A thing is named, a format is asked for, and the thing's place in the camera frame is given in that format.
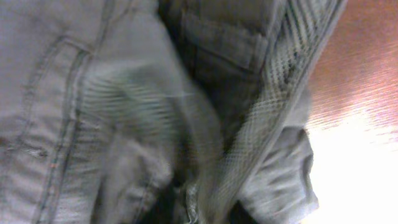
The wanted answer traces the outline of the grey shorts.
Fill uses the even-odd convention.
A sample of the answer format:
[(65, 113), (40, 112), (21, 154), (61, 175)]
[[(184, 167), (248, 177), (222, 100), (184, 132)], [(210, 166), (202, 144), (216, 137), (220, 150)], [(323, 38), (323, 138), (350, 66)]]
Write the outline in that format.
[(2, 1), (1, 222), (302, 222), (345, 6)]

